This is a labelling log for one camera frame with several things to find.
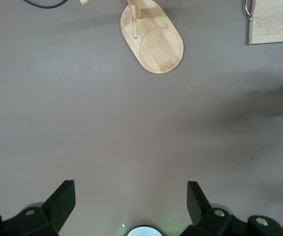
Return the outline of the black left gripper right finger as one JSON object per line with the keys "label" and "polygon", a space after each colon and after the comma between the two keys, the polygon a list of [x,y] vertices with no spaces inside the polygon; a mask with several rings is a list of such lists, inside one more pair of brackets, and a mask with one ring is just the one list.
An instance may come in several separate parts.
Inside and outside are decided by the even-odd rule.
{"label": "black left gripper right finger", "polygon": [[187,185],[187,209],[192,224],[183,236],[283,236],[283,227],[272,218],[253,215],[244,222],[221,207],[213,207],[196,181]]}

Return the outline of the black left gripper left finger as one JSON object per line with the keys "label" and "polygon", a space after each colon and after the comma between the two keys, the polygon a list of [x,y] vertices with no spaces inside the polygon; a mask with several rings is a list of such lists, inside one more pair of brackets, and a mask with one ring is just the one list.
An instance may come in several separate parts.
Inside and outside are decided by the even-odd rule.
{"label": "black left gripper left finger", "polygon": [[0,215],[0,236],[58,236],[75,207],[75,183],[65,180],[45,201],[26,206],[8,220]]}

